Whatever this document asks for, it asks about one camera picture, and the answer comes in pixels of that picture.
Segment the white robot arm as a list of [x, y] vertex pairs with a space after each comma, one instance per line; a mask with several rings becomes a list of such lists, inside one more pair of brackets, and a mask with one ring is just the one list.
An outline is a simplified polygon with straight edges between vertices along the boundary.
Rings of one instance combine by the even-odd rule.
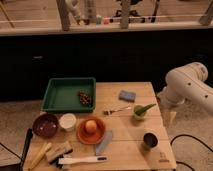
[[213, 115], [213, 88], [205, 84], [208, 78], [206, 66], [200, 62], [170, 70], [165, 76], [166, 86], [157, 94], [163, 107], [163, 122], [169, 127], [176, 117], [174, 108], [186, 99]]

